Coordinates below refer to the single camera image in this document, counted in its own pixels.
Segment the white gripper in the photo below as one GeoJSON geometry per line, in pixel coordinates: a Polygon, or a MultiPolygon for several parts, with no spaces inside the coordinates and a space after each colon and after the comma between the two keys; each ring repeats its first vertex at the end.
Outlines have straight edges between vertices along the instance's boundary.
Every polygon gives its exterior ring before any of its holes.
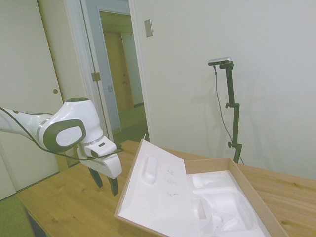
{"type": "Polygon", "coordinates": [[[98,172],[108,176],[113,196],[116,196],[119,191],[117,177],[122,173],[121,163],[116,154],[103,158],[101,158],[101,156],[109,155],[115,150],[116,145],[107,146],[106,144],[103,146],[93,144],[85,147],[79,145],[77,148],[78,157],[80,159],[87,159],[88,156],[94,158],[92,154],[95,154],[98,157],[93,160],[81,161],[81,163],[89,167],[89,172],[99,188],[103,186],[103,182],[98,172]]]}

